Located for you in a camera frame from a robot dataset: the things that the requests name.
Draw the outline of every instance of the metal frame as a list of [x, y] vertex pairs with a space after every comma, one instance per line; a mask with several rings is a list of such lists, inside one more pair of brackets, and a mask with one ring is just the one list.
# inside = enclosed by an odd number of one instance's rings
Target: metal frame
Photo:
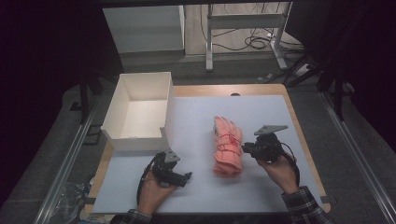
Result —
[[291, 2], [288, 2], [281, 14], [252, 15], [212, 15], [212, 5], [207, 5], [207, 41], [206, 41], [206, 71], [213, 71], [212, 30], [218, 29], [250, 29], [278, 28], [275, 41], [271, 48], [276, 56], [281, 70], [287, 69], [283, 56], [279, 51], [279, 43], [288, 20]]
[[329, 93], [320, 92], [319, 97], [322, 99], [323, 104], [326, 106], [327, 111], [329, 112], [329, 115], [335, 125], [335, 128], [342, 136], [351, 157], [353, 158], [356, 166], [360, 170], [361, 175], [366, 182], [368, 188], [373, 193], [373, 196], [385, 218], [387, 219], [387, 222], [396, 223], [396, 208], [393, 204], [392, 199], [388, 195], [382, 183], [376, 177], [374, 171], [370, 167], [364, 155], [361, 153], [361, 149], [356, 143], [352, 134], [350, 133], [347, 125], [342, 120], [340, 120], [337, 114], [332, 110], [334, 105], [332, 104], [332, 99], [330, 98]]
[[40, 210], [38, 211], [38, 214], [35, 217], [35, 222], [34, 222], [35, 224], [41, 224], [41, 223], [45, 224], [50, 222], [52, 211], [55, 208], [57, 202], [59, 201], [61, 189], [64, 186], [64, 183], [66, 182], [67, 177], [69, 176], [73, 168], [76, 157], [83, 144], [84, 137], [87, 134], [92, 119], [96, 113], [96, 108], [97, 105], [99, 104], [98, 103], [99, 101], [100, 101], [100, 96], [94, 95], [92, 97], [91, 108], [89, 110], [90, 113], [87, 119], [85, 120], [85, 122], [82, 123], [78, 129], [78, 133], [76, 134], [76, 137], [71, 147], [69, 148], [64, 158], [64, 161], [61, 164], [61, 167], [59, 168], [57, 175], [55, 176], [55, 179], [53, 180], [49, 188], [49, 192], [47, 193], [47, 196], [44, 199], [44, 202], [41, 204]]

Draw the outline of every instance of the person's arm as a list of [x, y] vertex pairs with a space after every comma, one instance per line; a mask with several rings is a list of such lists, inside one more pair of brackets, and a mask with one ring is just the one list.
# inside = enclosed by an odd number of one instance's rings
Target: person's arm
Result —
[[257, 160], [257, 163], [283, 189], [282, 199], [294, 223], [335, 223], [318, 205], [308, 187], [297, 186], [296, 175], [286, 158], [281, 156], [273, 163]]
[[148, 172], [137, 209], [130, 209], [121, 224], [149, 224], [152, 214], [176, 188], [173, 185], [167, 188], [161, 187], [154, 174]]
[[291, 220], [296, 223], [335, 223], [318, 205], [307, 186], [291, 194], [282, 194], [282, 199], [288, 207]]

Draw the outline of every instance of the hand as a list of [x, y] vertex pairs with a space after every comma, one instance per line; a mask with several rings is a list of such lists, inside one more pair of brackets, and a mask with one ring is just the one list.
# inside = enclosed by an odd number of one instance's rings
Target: hand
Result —
[[174, 185], [161, 187], [158, 179], [149, 171], [143, 183], [137, 210], [151, 216], [176, 188]]
[[283, 189], [285, 194], [292, 194], [300, 190], [296, 184], [294, 170], [285, 157], [281, 156], [278, 161], [272, 163], [260, 160], [256, 161], [264, 168], [270, 178]]

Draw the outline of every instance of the cable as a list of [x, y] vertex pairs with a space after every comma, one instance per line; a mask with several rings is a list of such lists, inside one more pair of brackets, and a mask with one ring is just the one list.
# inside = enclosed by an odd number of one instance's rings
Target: cable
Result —
[[280, 78], [280, 77], [282, 77], [282, 76], [285, 76], [289, 71], [290, 71], [290, 70], [288, 69], [287, 71], [285, 71], [285, 72], [283, 72], [283, 73], [281, 73], [281, 74], [278, 74], [278, 75], [276, 75], [276, 76], [273, 76], [273, 77], [269, 78], [268, 80], [264, 81], [262, 84], [267, 84], [267, 83], [269, 83], [269, 82], [271, 82], [271, 81], [273, 81], [273, 80], [275, 80], [275, 79], [277, 79], [277, 78]]
[[293, 66], [290, 68], [289, 72], [285, 75], [285, 79], [282, 82], [283, 85], [286, 85], [286, 82], [288, 81], [290, 72], [294, 71], [294, 69], [307, 57], [307, 55], [308, 55], [307, 52], [305, 52], [304, 55], [301, 56], [301, 58], [299, 58], [297, 60], [297, 62], [295, 62], [293, 64]]
[[294, 157], [294, 154], [293, 154], [293, 151], [291, 150], [291, 148], [288, 145], [286, 145], [285, 143], [280, 143], [280, 144], [282, 144], [283, 146], [286, 146], [289, 149], [291, 156], [293, 156], [293, 160], [297, 161], [296, 158]]
[[[268, 6], [268, 4], [265, 5], [265, 3], [262, 5], [261, 13], [263, 13], [263, 12], [265, 11], [265, 9], [266, 9], [267, 6]], [[201, 31], [202, 31], [202, 35], [203, 35], [205, 41], [207, 42], [207, 38], [206, 38], [206, 36], [205, 36], [204, 26], [203, 26], [203, 22], [202, 22], [202, 5], [200, 5], [200, 21], [201, 21]], [[231, 32], [237, 31], [237, 30], [239, 30], [239, 29], [233, 29], [233, 30], [230, 30], [230, 31], [227, 31], [227, 32], [218, 34], [218, 35], [211, 35], [211, 36], [216, 37], [216, 36], [220, 36], [220, 35], [226, 35], [226, 34], [228, 34], [228, 33], [231, 33]], [[255, 36], [256, 34], [258, 34], [258, 33], [256, 33], [256, 30], [257, 30], [257, 28], [255, 28], [255, 29], [253, 30], [253, 32], [251, 32], [251, 30], [250, 30], [250, 36], [248, 36], [248, 37], [245, 39], [245, 44], [246, 44], [246, 45], [245, 45], [244, 47], [240, 48], [240, 49], [231, 49], [231, 48], [228, 48], [228, 47], [223, 46], [223, 45], [220, 45], [220, 44], [212, 44], [212, 45], [213, 45], [213, 46], [218, 46], [218, 47], [221, 47], [221, 48], [225, 48], [225, 49], [228, 49], [228, 50], [233, 50], [233, 51], [238, 51], [238, 50], [246, 49], [246, 48], [248, 48], [248, 47], [252, 47], [253, 49], [265, 49], [265, 48], [270, 44], [270, 42], [271, 42], [271, 40], [272, 40], [272, 37], [271, 37], [270, 39], [268, 39], [268, 38], [265, 38], [265, 37]]]
[[136, 203], [137, 205], [139, 205], [139, 201], [140, 201], [140, 193], [142, 192], [142, 188], [143, 185], [145, 183], [145, 178], [146, 175], [149, 173], [150, 168], [152, 163], [154, 163], [154, 161], [159, 157], [159, 154], [155, 155], [154, 158], [151, 160], [151, 162], [148, 164], [148, 166], [146, 167], [146, 169], [144, 170], [142, 177], [140, 177], [140, 181], [139, 181], [139, 186], [137, 187], [137, 192], [136, 192]]
[[277, 13], [277, 10], [279, 9], [279, 5], [280, 5], [280, 2], [277, 3], [276, 13]]

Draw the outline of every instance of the black cable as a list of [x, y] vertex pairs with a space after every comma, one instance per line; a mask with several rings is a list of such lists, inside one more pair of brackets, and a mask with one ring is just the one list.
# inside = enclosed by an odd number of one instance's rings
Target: black cable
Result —
[[304, 52], [304, 55], [303, 55], [301, 58], [299, 58], [299, 59], [297, 60], [297, 62], [295, 62], [295, 63], [293, 64], [293, 66], [290, 68], [289, 72], [285, 75], [285, 79], [284, 79], [283, 82], [282, 82], [283, 85], [286, 85], [286, 82], [287, 82], [288, 79], [289, 79], [289, 74], [290, 74], [290, 72], [294, 71], [294, 69], [296, 68], [296, 66], [299, 65], [299, 64], [306, 58], [307, 55], [308, 55], [307, 52]]
[[294, 154], [293, 154], [293, 151], [291, 150], [291, 148], [288, 145], [286, 145], [285, 143], [280, 143], [280, 144], [282, 144], [283, 146], [286, 146], [289, 149], [291, 156], [293, 157], [293, 160], [297, 161], [296, 158], [294, 157]]
[[288, 145], [286, 145], [286, 144], [284, 144], [284, 143], [280, 143], [280, 144], [282, 144], [283, 146], [286, 146], [286, 147], [290, 150], [290, 152], [291, 152], [291, 156], [292, 156], [293, 158], [291, 158], [290, 155], [288, 155], [288, 154], [285, 152], [285, 150], [283, 150], [281, 154], [282, 154], [282, 156], [285, 157], [286, 160], [288, 160], [288, 162], [290, 163], [291, 168], [294, 170], [294, 173], [295, 173], [295, 175], [296, 175], [296, 184], [297, 184], [297, 187], [300, 187], [300, 169], [299, 169], [298, 166], [297, 166], [297, 160], [296, 160], [296, 158], [294, 157], [293, 151], [291, 150], [291, 148], [290, 148]]
[[277, 13], [277, 10], [279, 9], [279, 5], [280, 5], [280, 2], [277, 3], [276, 13]]
[[270, 77], [268, 80], [264, 81], [262, 84], [267, 84], [267, 83], [269, 83], [269, 82], [271, 82], [271, 81], [273, 81], [273, 80], [275, 80], [275, 79], [277, 79], [277, 78], [280, 78], [280, 77], [286, 75], [287, 72], [289, 72], [289, 70], [288, 70], [288, 71], [285, 71], [285, 72], [283, 72], [283, 73], [281, 73], [281, 74], [279, 74], [279, 75], [275, 75], [275, 76], [273, 76], [273, 77]]
[[[254, 8], [256, 8], [257, 5], [258, 5], [258, 3], [256, 3], [256, 5], [254, 5]], [[250, 14], [253, 12], [254, 8], [250, 10]]]
[[227, 8], [225, 8], [225, 4], [223, 4], [224, 5], [224, 10], [225, 10], [225, 12], [227, 12], [227, 14], [230, 14], [230, 13], [228, 13], [228, 11], [227, 11]]
[[154, 161], [157, 160], [159, 155], [160, 154], [155, 155], [155, 157], [151, 160], [151, 162], [148, 164], [148, 166], [146, 167], [145, 171], [143, 172], [142, 177], [140, 177], [139, 186], [137, 187], [137, 193], [136, 193], [137, 205], [139, 205], [140, 193], [142, 192], [142, 188], [143, 188], [143, 184], [145, 183], [146, 175], [149, 173], [152, 163], [154, 163]]
[[[268, 4], [267, 4], [267, 5], [265, 5], [265, 4], [262, 5], [262, 12], [265, 11], [266, 6], [268, 6]], [[205, 32], [204, 32], [204, 26], [203, 26], [203, 23], [202, 23], [202, 5], [200, 5], [200, 20], [201, 20], [201, 31], [202, 31], [202, 35], [203, 35], [205, 41], [207, 42], [207, 39], [206, 39], [206, 36], [205, 36]], [[227, 31], [227, 32], [222, 33], [222, 34], [211, 35], [211, 36], [216, 37], [216, 36], [219, 36], [219, 35], [225, 35], [225, 34], [228, 34], [228, 33], [234, 32], [234, 31], [237, 31], [237, 30], [239, 30], [239, 29], [233, 29], [233, 30], [231, 30], [231, 31]], [[213, 46], [222, 47], [222, 48], [225, 48], [225, 49], [228, 49], [228, 50], [233, 50], [233, 51], [238, 51], [238, 50], [246, 49], [246, 48], [248, 48], [248, 47], [252, 47], [252, 48], [254, 48], [254, 49], [265, 49], [265, 48], [269, 45], [269, 43], [271, 42], [272, 37], [271, 37], [271, 39], [268, 39], [268, 38], [265, 38], [265, 37], [255, 36], [256, 30], [257, 30], [257, 29], [254, 29], [253, 32], [250, 31], [251, 35], [245, 39], [245, 44], [246, 44], [246, 45], [245, 45], [244, 47], [240, 48], [240, 49], [231, 49], [231, 48], [228, 48], [228, 47], [223, 46], [223, 45], [220, 45], [220, 44], [212, 44], [212, 45], [213, 45]], [[257, 44], [257, 43], [261, 43], [261, 44], [263, 44], [263, 45], [260, 46], [260, 47], [255, 46], [255, 44]]]

